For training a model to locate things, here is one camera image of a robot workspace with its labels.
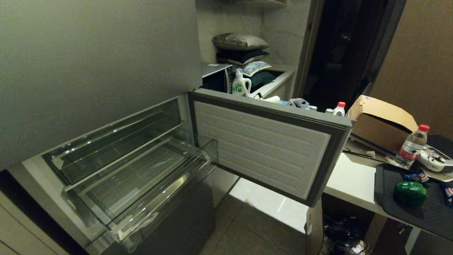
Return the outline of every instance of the marble wall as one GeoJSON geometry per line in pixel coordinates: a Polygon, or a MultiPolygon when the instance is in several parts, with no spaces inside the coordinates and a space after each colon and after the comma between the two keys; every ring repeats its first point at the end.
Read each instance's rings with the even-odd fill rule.
{"type": "Polygon", "coordinates": [[[284,8],[260,8],[234,1],[196,0],[201,59],[215,62],[211,38],[237,32],[263,38],[270,64],[297,67],[307,26],[310,0],[288,0],[284,8]]]}

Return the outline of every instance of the tiled floor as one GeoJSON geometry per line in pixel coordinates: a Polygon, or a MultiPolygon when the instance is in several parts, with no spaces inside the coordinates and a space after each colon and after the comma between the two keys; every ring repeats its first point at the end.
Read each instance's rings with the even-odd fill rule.
{"type": "Polygon", "coordinates": [[[200,255],[301,255],[308,207],[240,179],[217,206],[200,255]]]}

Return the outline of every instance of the laundry detergent bottle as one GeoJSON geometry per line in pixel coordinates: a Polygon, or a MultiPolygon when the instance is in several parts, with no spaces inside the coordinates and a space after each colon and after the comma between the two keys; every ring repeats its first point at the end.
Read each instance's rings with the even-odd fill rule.
{"type": "Polygon", "coordinates": [[[252,81],[242,76],[243,72],[241,68],[236,69],[236,77],[233,80],[233,95],[240,95],[242,97],[250,96],[250,89],[252,87],[252,81]]]}

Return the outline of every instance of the red bottle cap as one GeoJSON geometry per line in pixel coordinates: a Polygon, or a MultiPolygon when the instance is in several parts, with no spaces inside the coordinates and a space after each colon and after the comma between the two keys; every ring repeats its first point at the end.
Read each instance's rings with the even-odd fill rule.
{"type": "Polygon", "coordinates": [[[429,131],[429,126],[428,125],[420,125],[419,130],[422,132],[428,132],[429,131]]]}

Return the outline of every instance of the cushion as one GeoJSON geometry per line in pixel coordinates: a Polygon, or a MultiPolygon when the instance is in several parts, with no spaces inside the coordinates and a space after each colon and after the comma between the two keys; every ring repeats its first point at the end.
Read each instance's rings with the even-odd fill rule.
{"type": "Polygon", "coordinates": [[[244,65],[242,69],[244,71],[245,76],[252,77],[255,73],[269,67],[272,66],[264,61],[253,61],[251,63],[244,65]]]}
{"type": "Polygon", "coordinates": [[[252,87],[258,86],[262,83],[269,83],[273,80],[275,80],[275,76],[266,71],[255,73],[252,77],[250,77],[250,81],[252,81],[252,87]]]}
{"type": "Polygon", "coordinates": [[[237,33],[220,34],[212,38],[212,43],[221,49],[227,50],[244,51],[269,48],[269,44],[267,44],[266,41],[259,37],[249,34],[237,34],[237,33]]]}
{"type": "Polygon", "coordinates": [[[248,64],[258,59],[262,59],[269,56],[269,53],[255,49],[248,51],[233,51],[225,50],[223,52],[217,53],[218,60],[223,60],[225,62],[230,62],[233,64],[248,64]]]}

